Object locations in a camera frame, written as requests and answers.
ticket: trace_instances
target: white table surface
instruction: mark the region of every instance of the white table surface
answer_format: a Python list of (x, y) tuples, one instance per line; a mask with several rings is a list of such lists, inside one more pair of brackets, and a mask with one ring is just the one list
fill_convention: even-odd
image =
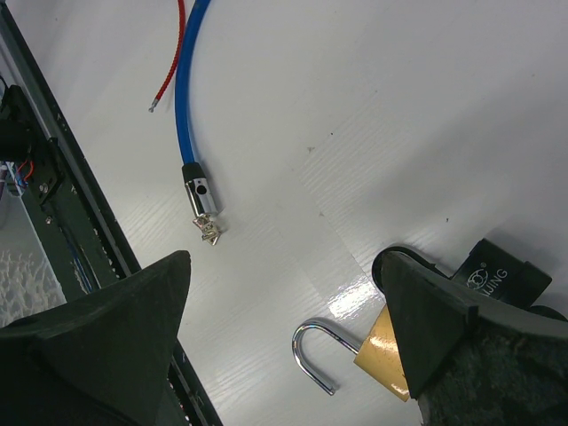
[(213, 0), (194, 56), (197, 151), (228, 231), (201, 243), (180, 175), (174, 0), (9, 0), (138, 259), (193, 256), (179, 339), (225, 426), (412, 425), (324, 335), (363, 338), (403, 242), (456, 268), (485, 236), (554, 277), (568, 314), (568, 4)]

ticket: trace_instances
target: black frame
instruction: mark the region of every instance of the black frame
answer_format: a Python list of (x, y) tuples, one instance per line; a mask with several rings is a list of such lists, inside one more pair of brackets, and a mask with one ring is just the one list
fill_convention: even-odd
[[(0, 1), (0, 37), (4, 58), (12, 60), (11, 71), (17, 76), (43, 130), (45, 144), (52, 152), (54, 162), (46, 167), (57, 168), (59, 176), (57, 187), (50, 190), (45, 200), (38, 202), (31, 191), (25, 192), (22, 200), (67, 300), (74, 300), (84, 296), (72, 266), (75, 258), (79, 257), (94, 275), (98, 288), (132, 275), (140, 270), (140, 265), (3, 1)], [(78, 253), (68, 249), (69, 240), (80, 247)], [(164, 384), (167, 391), (156, 425), (191, 422), (194, 426), (222, 426), (179, 342)]]

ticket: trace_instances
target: red cable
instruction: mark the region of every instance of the red cable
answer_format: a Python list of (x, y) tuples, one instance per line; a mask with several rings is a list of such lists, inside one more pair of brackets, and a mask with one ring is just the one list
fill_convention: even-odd
[(181, 52), (181, 45), (182, 45), (182, 42), (184, 41), (184, 33), (185, 33), (185, 4), (184, 4), (184, 0), (177, 0), (177, 7), (179, 9), (179, 33), (178, 33), (178, 36), (177, 36), (176, 54), (174, 56), (174, 60), (171, 62), (171, 67), (170, 67), (170, 71), (168, 72), (168, 76), (164, 80), (162, 87), (160, 88), (160, 90), (158, 91), (158, 94), (154, 98), (154, 102), (152, 102), (152, 106), (150, 106), (149, 111), (151, 113), (154, 112), (154, 108), (156, 108), (156, 106), (158, 105), (158, 102), (160, 102), (160, 99), (162, 99), (164, 92), (166, 91), (166, 89), (168, 89), (168, 86), (170, 85), (171, 79), (173, 78), (174, 73), (176, 72), (176, 68), (178, 67), (179, 53)]

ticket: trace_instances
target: bare wire end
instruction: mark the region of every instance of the bare wire end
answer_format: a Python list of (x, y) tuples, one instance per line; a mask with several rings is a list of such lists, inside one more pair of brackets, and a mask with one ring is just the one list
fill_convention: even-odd
[(154, 101), (152, 102), (152, 105), (148, 108), (148, 111), (153, 113), (155, 108), (158, 106), (158, 102), (160, 102), (160, 100), (158, 98), (154, 99)]

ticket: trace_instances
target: metal ferrule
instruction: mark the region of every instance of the metal ferrule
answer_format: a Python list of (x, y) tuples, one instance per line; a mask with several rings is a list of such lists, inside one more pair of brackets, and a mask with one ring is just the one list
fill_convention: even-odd
[(198, 177), (185, 182), (185, 189), (196, 219), (203, 216), (214, 217), (217, 215), (217, 206), (205, 177)]

